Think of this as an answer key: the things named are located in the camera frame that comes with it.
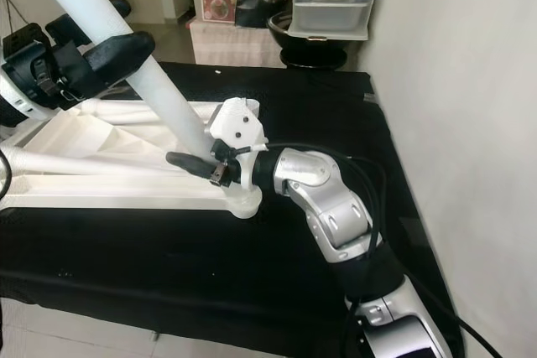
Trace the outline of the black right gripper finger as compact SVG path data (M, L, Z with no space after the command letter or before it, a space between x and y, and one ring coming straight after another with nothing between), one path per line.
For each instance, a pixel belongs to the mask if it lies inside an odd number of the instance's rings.
M219 181L217 163L208 162L208 160L199 158L199 156L187 153L169 152L166 154L166 162L168 162L169 165L183 169L186 173L195 175L196 177L210 180L211 182Z

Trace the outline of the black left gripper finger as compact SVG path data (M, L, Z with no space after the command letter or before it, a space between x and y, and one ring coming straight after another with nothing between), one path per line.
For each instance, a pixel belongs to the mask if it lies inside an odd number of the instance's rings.
M120 14L120 17L126 18L132 12L132 5L127 0L110 0L111 5ZM62 14L46 24L46 32L57 46L64 44L75 44L76 46L88 46L91 44L89 37L81 31L80 26L76 24L69 14Z
M83 96L96 96L111 89L141 67L156 49L156 40L149 32L138 31L112 36L87 50L83 58L91 73L81 79Z

